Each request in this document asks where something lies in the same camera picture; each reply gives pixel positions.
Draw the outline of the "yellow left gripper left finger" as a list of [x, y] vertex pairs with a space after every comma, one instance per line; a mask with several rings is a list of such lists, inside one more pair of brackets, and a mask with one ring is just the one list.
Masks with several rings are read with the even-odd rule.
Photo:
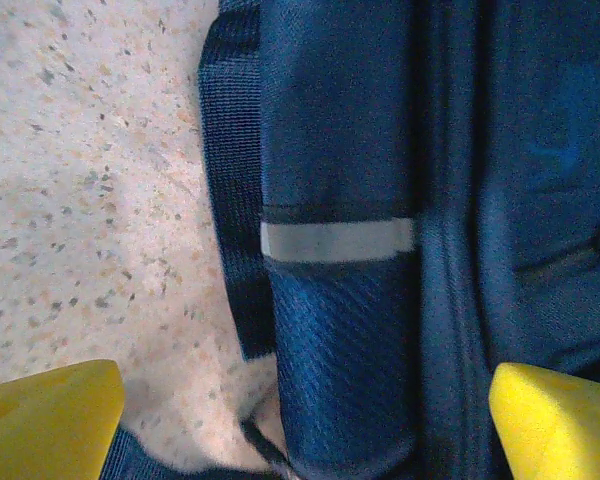
[[124, 408], [113, 360], [0, 384], [0, 480], [98, 480]]

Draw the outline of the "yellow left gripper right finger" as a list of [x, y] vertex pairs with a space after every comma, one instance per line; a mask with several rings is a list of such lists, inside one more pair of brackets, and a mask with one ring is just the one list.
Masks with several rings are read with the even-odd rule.
[[502, 363], [488, 401], [514, 480], [600, 480], [600, 383]]

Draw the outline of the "navy blue backpack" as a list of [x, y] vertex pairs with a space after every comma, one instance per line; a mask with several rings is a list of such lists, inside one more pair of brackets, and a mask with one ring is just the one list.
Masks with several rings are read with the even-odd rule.
[[220, 0], [199, 64], [225, 285], [286, 446], [99, 480], [514, 480], [496, 368], [600, 383], [600, 0]]

